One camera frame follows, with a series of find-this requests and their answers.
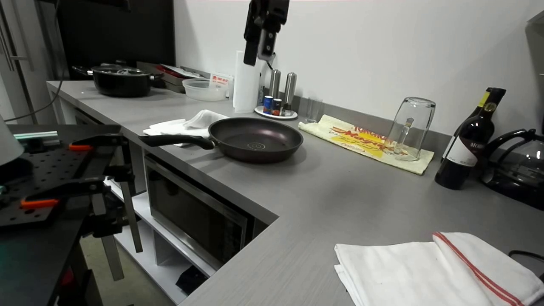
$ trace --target clear glass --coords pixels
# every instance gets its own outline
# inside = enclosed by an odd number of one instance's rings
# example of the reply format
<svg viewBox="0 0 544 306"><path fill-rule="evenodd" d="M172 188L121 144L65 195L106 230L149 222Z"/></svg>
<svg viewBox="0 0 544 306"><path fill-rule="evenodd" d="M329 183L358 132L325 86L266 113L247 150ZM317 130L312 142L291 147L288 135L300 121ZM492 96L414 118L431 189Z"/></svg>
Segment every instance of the clear glass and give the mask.
<svg viewBox="0 0 544 306"><path fill-rule="evenodd" d="M300 104L300 118L303 123L320 123L325 106L317 99L303 99Z"/></svg>
<svg viewBox="0 0 544 306"><path fill-rule="evenodd" d="M421 161L422 145L438 104L422 98L407 98L397 111L388 133L390 155L397 161Z"/></svg>

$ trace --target bottle label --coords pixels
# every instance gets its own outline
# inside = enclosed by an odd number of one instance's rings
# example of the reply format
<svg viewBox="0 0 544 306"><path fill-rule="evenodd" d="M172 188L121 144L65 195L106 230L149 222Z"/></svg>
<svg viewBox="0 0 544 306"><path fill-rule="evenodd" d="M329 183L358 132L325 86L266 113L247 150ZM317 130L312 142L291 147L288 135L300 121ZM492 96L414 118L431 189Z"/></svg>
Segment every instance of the bottle label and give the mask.
<svg viewBox="0 0 544 306"><path fill-rule="evenodd" d="M478 108L483 110L483 106L487 106L489 99L490 99L492 93L490 89L482 96Z"/></svg>
<svg viewBox="0 0 544 306"><path fill-rule="evenodd" d="M478 164L478 159L472 152L472 149L478 150L480 145L465 142L463 138L453 138L444 159L458 166L475 167Z"/></svg>

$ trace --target black appliance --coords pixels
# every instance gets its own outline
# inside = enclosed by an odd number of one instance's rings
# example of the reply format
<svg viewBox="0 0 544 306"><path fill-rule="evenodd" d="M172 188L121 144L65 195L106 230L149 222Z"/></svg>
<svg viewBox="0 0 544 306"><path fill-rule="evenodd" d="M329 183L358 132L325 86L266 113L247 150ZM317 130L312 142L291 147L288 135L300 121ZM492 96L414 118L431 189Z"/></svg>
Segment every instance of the black appliance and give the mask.
<svg viewBox="0 0 544 306"><path fill-rule="evenodd" d="M215 271L266 229L160 161L147 155L145 164L152 215Z"/></svg>
<svg viewBox="0 0 544 306"><path fill-rule="evenodd" d="M172 0L60 0L58 23L69 67L176 65Z"/></svg>
<svg viewBox="0 0 544 306"><path fill-rule="evenodd" d="M269 62L274 57L276 35L288 23L290 0L252 0L244 38L244 64L256 67L256 60Z"/></svg>
<svg viewBox="0 0 544 306"><path fill-rule="evenodd" d="M145 98L150 94L154 81L159 79L143 70L121 65L103 65L92 70L75 67L74 70L92 77L99 93L111 98Z"/></svg>
<svg viewBox="0 0 544 306"><path fill-rule="evenodd" d="M544 137L517 130L483 152L482 183L490 189L544 210Z"/></svg>

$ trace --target wine bottle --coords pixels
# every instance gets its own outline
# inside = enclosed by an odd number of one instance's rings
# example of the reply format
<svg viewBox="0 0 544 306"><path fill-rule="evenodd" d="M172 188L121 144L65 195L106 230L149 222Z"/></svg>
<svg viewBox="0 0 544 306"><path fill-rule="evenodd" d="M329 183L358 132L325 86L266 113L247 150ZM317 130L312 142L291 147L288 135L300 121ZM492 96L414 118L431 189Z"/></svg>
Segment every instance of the wine bottle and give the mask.
<svg viewBox="0 0 544 306"><path fill-rule="evenodd" d="M477 167L482 150L495 133L492 118L506 94L504 89L489 89L475 113L458 128L443 155L436 176L438 184L449 189L463 188L463 183Z"/></svg>

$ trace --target white wall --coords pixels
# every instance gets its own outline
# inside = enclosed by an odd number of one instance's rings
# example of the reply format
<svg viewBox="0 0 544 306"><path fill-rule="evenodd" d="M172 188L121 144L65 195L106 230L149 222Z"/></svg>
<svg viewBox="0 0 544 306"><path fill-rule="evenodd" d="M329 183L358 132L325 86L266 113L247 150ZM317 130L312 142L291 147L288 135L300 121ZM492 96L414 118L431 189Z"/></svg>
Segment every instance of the white wall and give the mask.
<svg viewBox="0 0 544 306"><path fill-rule="evenodd" d="M509 93L499 132L541 128L526 25L543 0L291 0L276 53L303 98L393 120L404 98L438 103L453 133L489 86ZM249 0L176 0L177 62L235 76Z"/></svg>

